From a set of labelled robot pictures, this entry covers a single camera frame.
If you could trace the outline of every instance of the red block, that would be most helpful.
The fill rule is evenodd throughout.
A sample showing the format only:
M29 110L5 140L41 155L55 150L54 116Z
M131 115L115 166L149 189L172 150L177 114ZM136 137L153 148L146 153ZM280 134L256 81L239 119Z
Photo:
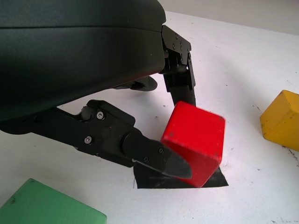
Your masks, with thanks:
M174 108L161 142L184 157L192 169L191 179L181 179L202 187L222 160L225 119L185 102Z

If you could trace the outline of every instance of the yellow cube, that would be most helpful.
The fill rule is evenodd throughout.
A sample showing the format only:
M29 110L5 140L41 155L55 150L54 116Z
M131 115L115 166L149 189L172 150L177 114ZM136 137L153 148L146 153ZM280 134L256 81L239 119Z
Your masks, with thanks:
M261 115L263 137L299 151L299 95L282 90Z

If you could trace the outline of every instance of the black cover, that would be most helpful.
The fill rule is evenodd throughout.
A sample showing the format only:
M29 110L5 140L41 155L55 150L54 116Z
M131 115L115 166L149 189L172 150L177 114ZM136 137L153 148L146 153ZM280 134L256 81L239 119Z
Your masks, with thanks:
M164 68L157 0L0 2L0 121Z
M0 28L130 27L161 31L157 0L2 0Z

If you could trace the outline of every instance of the green block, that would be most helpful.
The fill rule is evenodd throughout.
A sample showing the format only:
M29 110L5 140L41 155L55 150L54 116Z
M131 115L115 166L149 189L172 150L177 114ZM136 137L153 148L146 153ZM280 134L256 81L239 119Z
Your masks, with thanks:
M0 224L106 224L107 217L38 181L27 180L0 209Z

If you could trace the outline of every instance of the bolt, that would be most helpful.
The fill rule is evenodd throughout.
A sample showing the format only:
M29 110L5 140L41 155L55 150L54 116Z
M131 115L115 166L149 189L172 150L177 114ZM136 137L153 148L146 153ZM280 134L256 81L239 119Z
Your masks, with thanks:
M143 162L147 163L149 161L149 158L148 157L144 157L143 158Z
M102 112L102 111L99 111L98 113L97 113L97 119L99 119L99 120L103 120L105 117L104 117L104 113Z
M90 136L87 136L85 139L84 139L84 143L85 144L91 144L92 142L92 138Z

